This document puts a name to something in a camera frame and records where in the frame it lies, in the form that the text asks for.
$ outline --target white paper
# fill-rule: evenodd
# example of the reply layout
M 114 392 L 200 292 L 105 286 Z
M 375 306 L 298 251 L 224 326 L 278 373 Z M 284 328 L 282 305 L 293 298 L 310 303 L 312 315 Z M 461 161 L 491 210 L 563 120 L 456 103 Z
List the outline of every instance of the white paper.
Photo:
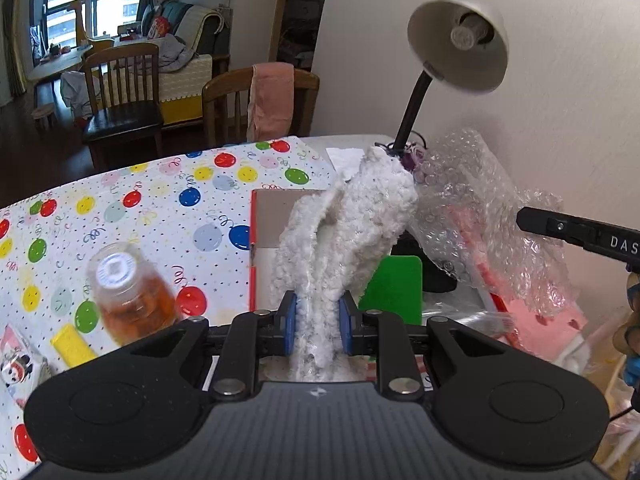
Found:
M 358 173 L 364 150 L 360 148 L 327 148 L 326 154 L 329 155 L 335 171 L 345 182 L 348 182 Z

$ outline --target white fluffy cloth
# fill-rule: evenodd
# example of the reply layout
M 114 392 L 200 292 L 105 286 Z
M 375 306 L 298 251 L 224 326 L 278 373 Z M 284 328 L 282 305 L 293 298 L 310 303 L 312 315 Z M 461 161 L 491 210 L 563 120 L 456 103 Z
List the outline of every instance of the white fluffy cloth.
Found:
M 342 353 L 337 301 L 345 290 L 358 301 L 380 260 L 390 253 L 415 212 L 410 173 L 381 148 L 370 148 L 345 184 L 305 196 L 280 236 L 271 284 L 273 308 L 286 290 L 298 297 L 293 381 L 351 381 L 362 360 Z

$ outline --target white towel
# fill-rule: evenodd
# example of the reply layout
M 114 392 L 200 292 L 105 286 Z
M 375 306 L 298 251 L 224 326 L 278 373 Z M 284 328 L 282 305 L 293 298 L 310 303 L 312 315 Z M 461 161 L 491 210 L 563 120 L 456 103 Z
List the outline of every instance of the white towel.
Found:
M 175 35 L 182 38 L 185 45 L 191 50 L 196 50 L 198 42 L 200 41 L 200 35 L 202 34 L 204 21 L 208 16 L 218 16 L 220 18 L 220 24 L 218 25 L 218 30 L 216 30 L 216 34 L 218 34 L 225 26 L 225 19 L 222 17 L 222 14 L 217 10 L 194 5 L 184 13 L 182 21 L 175 31 Z

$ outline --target table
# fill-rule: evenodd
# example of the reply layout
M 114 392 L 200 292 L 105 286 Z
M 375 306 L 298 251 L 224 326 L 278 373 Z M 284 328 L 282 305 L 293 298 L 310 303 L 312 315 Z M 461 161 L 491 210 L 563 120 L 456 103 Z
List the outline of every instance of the table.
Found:
M 72 48 L 71 51 L 66 54 L 60 54 L 57 58 L 50 60 L 46 63 L 41 63 L 38 66 L 33 67 L 31 72 L 27 75 L 27 80 L 33 85 L 33 107 L 38 106 L 38 95 L 36 88 L 39 83 L 43 81 L 51 80 L 53 85 L 53 79 L 60 76 L 63 72 L 71 70 L 76 65 L 82 64 L 82 54 L 92 48 L 91 45 L 79 46 Z
M 326 147 L 390 140 L 286 137 L 187 153 L 91 176 L 0 209 L 0 330 L 10 322 L 56 372 L 65 365 L 50 339 L 65 324 L 97 354 L 115 349 L 92 300 L 86 264 L 117 240 L 140 247 L 185 314 L 229 323 L 248 308 L 251 190 L 327 188 L 335 171 Z M 186 288 L 204 295 L 203 311 L 185 310 Z M 9 408 L 8 415 L 0 410 L 0 467 L 3 460 L 13 464 L 12 480 L 33 463 L 13 444 L 21 410 L 11 399 L 0 400 Z

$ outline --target pink towel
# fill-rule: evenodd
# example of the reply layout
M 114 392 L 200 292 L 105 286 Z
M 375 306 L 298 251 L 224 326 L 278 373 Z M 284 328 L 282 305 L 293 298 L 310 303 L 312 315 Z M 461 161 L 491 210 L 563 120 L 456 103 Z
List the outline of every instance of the pink towel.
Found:
M 246 139 L 271 140 L 289 134 L 293 117 L 293 65 L 260 63 L 254 65 Z

